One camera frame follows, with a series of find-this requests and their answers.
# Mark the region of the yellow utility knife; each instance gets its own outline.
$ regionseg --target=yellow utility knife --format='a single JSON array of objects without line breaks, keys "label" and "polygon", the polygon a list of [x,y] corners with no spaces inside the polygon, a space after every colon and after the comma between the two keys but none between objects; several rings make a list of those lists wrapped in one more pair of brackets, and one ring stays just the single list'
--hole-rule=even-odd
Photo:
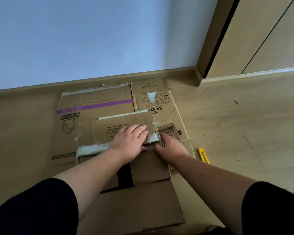
[{"label": "yellow utility knife", "polygon": [[201,159],[203,162],[206,162],[206,163],[210,164],[209,161],[208,161],[208,158],[207,158],[207,156],[206,156],[206,154],[205,154],[205,151],[204,151],[203,149],[198,149],[198,153],[199,153],[199,155],[200,155],[200,159]]}]

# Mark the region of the baseboard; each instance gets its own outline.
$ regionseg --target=baseboard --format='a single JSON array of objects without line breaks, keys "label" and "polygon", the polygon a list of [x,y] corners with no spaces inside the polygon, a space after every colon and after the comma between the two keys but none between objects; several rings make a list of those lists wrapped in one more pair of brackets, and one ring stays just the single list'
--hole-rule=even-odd
[{"label": "baseboard", "polygon": [[175,76],[186,76],[194,75],[194,67],[184,67],[184,68],[175,68],[175,69],[166,69],[158,71],[149,71],[133,74],[122,74],[74,81],[65,81],[65,82],[56,82],[49,84],[41,84],[34,86],[25,86],[17,87],[11,89],[0,90],[0,98],[10,97],[24,94],[33,94],[33,93],[46,93],[46,92],[63,92],[63,91],[73,91],[79,89],[87,89],[93,87],[99,87],[103,84],[114,84],[122,82],[132,82],[132,81],[141,81],[153,78],[160,77],[175,77]]},{"label": "baseboard", "polygon": [[284,75],[293,75],[294,74],[294,68],[283,68],[283,69],[276,69],[276,70],[263,71],[263,72],[244,73],[244,74],[232,75],[232,76],[206,78],[206,79],[203,79],[201,81],[201,83],[212,82],[212,81],[230,80],[230,79],[237,79],[237,78],[245,78],[245,77],[255,77],[255,76],[261,76],[261,75],[279,76],[279,75],[281,75],[283,73],[287,73],[287,74],[284,74]]}]

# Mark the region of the forearm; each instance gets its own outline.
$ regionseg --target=forearm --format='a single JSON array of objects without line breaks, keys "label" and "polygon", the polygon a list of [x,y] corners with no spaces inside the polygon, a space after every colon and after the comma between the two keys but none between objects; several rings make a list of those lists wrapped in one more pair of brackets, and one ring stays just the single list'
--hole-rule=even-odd
[{"label": "forearm", "polygon": [[74,191],[81,219],[102,188],[123,165],[121,156],[114,150],[95,156],[55,176],[65,181]]},{"label": "forearm", "polygon": [[241,209],[254,179],[209,165],[188,155],[172,166],[192,186],[213,213],[235,234],[242,234]]}]

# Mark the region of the purple stripe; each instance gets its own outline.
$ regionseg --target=purple stripe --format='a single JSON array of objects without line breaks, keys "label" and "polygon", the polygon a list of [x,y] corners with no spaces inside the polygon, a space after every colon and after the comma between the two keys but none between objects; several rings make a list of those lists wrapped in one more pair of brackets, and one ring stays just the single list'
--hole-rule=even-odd
[{"label": "purple stripe", "polygon": [[89,106],[77,106],[70,109],[58,110],[58,114],[64,114],[67,112],[78,111],[78,110],[95,109],[95,108],[100,108],[105,106],[115,106],[115,105],[121,105],[121,104],[127,104],[127,103],[133,103],[133,99],[107,102],[107,103],[101,103],[101,104],[95,104],[95,105],[89,105]]}]

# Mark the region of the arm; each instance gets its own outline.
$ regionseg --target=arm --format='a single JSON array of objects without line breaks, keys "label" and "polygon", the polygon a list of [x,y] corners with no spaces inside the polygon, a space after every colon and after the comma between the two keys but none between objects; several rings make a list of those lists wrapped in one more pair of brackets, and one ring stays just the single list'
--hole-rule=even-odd
[{"label": "arm", "polygon": [[146,126],[123,127],[110,147],[98,156],[55,176],[65,181],[74,191],[79,219],[87,212],[102,188],[121,166],[132,161],[142,150],[148,131]]},{"label": "arm", "polygon": [[257,181],[192,158],[177,139],[161,136],[165,147],[156,144],[157,153],[183,176],[227,228],[242,234],[243,198]]}]

